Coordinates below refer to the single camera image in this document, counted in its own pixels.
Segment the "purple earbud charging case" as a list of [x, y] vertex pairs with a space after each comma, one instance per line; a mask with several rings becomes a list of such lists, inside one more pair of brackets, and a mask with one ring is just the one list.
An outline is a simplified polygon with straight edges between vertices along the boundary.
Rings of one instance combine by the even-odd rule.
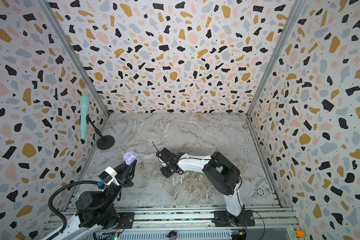
[[137, 156], [134, 152], [127, 152], [123, 156], [123, 160], [126, 165], [130, 166], [135, 160], [137, 159]]

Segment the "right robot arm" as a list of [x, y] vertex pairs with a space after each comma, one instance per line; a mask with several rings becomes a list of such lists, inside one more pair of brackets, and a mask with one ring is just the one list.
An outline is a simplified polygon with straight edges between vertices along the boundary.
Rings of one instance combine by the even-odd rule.
[[213, 222], [217, 227], [245, 225], [245, 207], [240, 200], [241, 172], [224, 155], [214, 152], [210, 156], [191, 156], [185, 153], [174, 154], [163, 148], [157, 151], [156, 156], [163, 165], [161, 172], [166, 178], [187, 171], [203, 173], [224, 196], [226, 210], [214, 212]]

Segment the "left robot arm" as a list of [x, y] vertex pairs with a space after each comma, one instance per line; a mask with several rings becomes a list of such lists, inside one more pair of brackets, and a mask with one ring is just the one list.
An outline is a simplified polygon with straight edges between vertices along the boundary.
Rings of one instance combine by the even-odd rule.
[[[121, 198], [124, 188], [134, 185], [132, 182], [137, 160], [125, 161], [123, 164], [112, 168], [106, 168], [97, 181], [78, 181], [68, 184], [55, 191], [48, 201], [48, 207], [63, 224], [44, 237], [45, 240], [83, 240], [93, 237], [100, 230], [111, 231], [112, 234], [131, 229], [134, 223], [135, 213], [118, 213], [115, 208], [115, 200]], [[76, 213], [67, 219], [54, 205], [54, 198], [64, 190], [77, 185], [96, 185], [98, 191], [85, 191], [76, 201]]]

